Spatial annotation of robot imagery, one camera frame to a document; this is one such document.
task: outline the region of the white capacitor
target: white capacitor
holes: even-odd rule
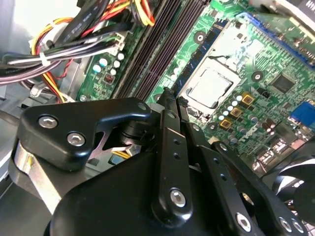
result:
[[[232,102],[232,106],[233,106],[233,107],[236,107],[236,106],[237,106],[237,104],[238,104],[238,102],[237,102],[237,101],[233,101],[233,102]]]
[[[103,67],[106,67],[108,65],[108,61],[105,58],[101,58],[99,60],[99,64]]]
[[[120,62],[118,60],[114,61],[114,67],[119,68],[120,67]]]
[[[172,81],[175,81],[177,79],[177,76],[176,75],[171,75],[171,80]]]
[[[96,72],[96,73],[99,73],[99,72],[102,71],[102,68],[100,68],[99,65],[94,65],[94,66],[93,66],[93,71]]]
[[[117,71],[116,71],[115,69],[111,69],[111,70],[110,70],[110,74],[113,75],[113,76],[115,76],[115,75],[117,74]]]
[[[174,74],[175,74],[175,75],[178,75],[178,74],[179,74],[179,68],[178,68],[178,67],[176,67],[176,68],[174,69]]]
[[[118,53],[117,59],[118,59],[118,60],[123,60],[123,59],[125,59],[124,54],[123,54],[123,53]]]
[[[242,101],[242,99],[243,99],[243,97],[242,97],[241,95],[238,95],[238,96],[236,97],[236,100],[239,101],[239,102]]]

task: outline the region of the silver screw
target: silver screw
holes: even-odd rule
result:
[[[143,110],[143,111],[145,111],[147,108],[146,108],[146,106],[144,105],[144,104],[142,104],[142,103],[138,103],[138,107],[141,109],[141,110]]]
[[[293,222],[293,226],[300,232],[300,233],[304,233],[303,228],[301,227],[301,225],[295,220],[292,219]]]
[[[287,221],[285,219],[283,219],[282,217],[279,217],[279,220],[280,220],[282,227],[284,227],[285,230],[287,230],[288,232],[292,232],[291,226],[289,225],[289,223],[287,223]]]
[[[58,122],[53,117],[41,117],[39,118],[38,123],[41,127],[46,129],[53,129],[58,125]]]
[[[85,138],[78,133],[71,133],[67,137],[68,143],[73,146],[80,147],[85,143]]]
[[[173,119],[176,118],[176,116],[171,111],[167,111],[167,115]]]
[[[81,102],[86,102],[87,100],[88,100],[88,98],[86,96],[84,96],[84,95],[80,96],[80,101]]]
[[[194,130],[196,130],[196,131],[199,131],[199,130],[200,130],[200,128],[199,128],[197,125],[195,125],[195,124],[193,124],[192,127],[193,127]]]
[[[220,147],[224,150],[227,151],[227,147],[224,144],[220,144]]]
[[[181,191],[176,189],[171,191],[171,200],[178,207],[184,207],[186,204],[185,196]]]
[[[246,232],[250,232],[252,227],[249,220],[243,216],[241,213],[236,213],[237,223],[242,227]]]

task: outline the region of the white wire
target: white wire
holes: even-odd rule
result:
[[[67,56],[69,54],[73,54],[73,53],[78,53],[80,51],[83,51],[83,50],[86,50],[86,49],[89,49],[93,46],[95,46],[96,44],[98,44],[99,42],[101,42],[101,40],[95,42],[95,43],[92,43],[92,44],[89,44],[85,47],[82,47],[82,48],[78,48],[78,49],[74,49],[72,51],[68,51],[68,52],[63,52],[63,53],[59,53],[59,54],[55,54],[55,55],[52,55],[52,56],[45,56],[46,60],[50,60],[50,59],[54,59],[54,58],[58,58],[58,57],[64,57],[64,56]],[[29,62],[41,62],[41,58],[30,58],[30,59],[20,59],[20,60],[12,60],[12,61],[9,61],[7,64],[8,65],[15,65],[15,64],[21,64],[21,63],[29,63]]]

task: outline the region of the integrated circuit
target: integrated circuit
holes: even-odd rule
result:
[[[281,93],[286,94],[295,83],[285,75],[281,74],[271,83],[271,85]]]

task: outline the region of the hole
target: hole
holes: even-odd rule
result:
[[[174,153],[174,157],[175,157],[175,159],[177,159],[177,160],[180,160],[181,158],[179,157],[179,155],[175,152]]]
[[[144,105],[144,104],[142,104],[142,103],[138,103],[138,107],[141,109],[141,110],[143,110],[143,111],[145,111],[147,108],[146,108],[146,106]]]
[[[172,111],[167,111],[167,114],[169,117],[171,117],[173,119],[176,118],[175,114]]]
[[[220,176],[221,176],[221,179],[223,179],[224,181],[227,181],[227,178],[225,177],[224,174],[221,174]]]
[[[174,139],[174,143],[175,143],[176,145],[180,145],[180,144],[181,144],[181,142],[178,141],[177,139]]]

